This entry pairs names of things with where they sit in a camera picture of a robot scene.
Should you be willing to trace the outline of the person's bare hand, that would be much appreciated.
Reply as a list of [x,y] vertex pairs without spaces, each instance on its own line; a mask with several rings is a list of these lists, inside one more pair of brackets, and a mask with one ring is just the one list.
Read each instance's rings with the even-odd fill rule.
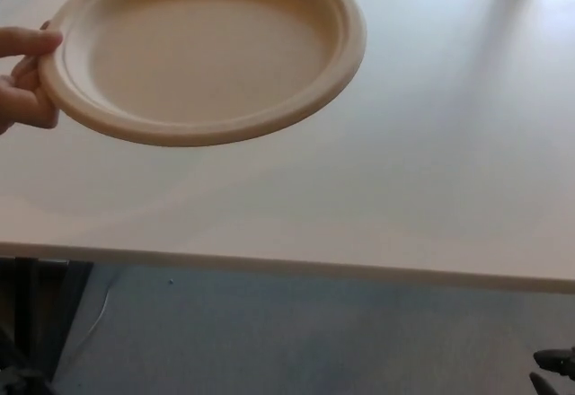
[[22,124],[52,129],[58,123],[59,111],[40,83],[39,59],[55,51],[62,43],[59,31],[44,23],[37,30],[22,27],[1,29],[1,57],[21,60],[8,75],[1,76],[1,132]]

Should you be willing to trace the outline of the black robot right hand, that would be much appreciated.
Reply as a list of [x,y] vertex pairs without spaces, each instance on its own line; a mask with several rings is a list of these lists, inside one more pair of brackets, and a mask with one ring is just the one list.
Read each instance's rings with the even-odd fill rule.
[[[533,353],[540,369],[557,373],[574,381],[574,348],[544,349]],[[531,372],[529,380],[538,395],[558,395],[557,390],[541,375]]]

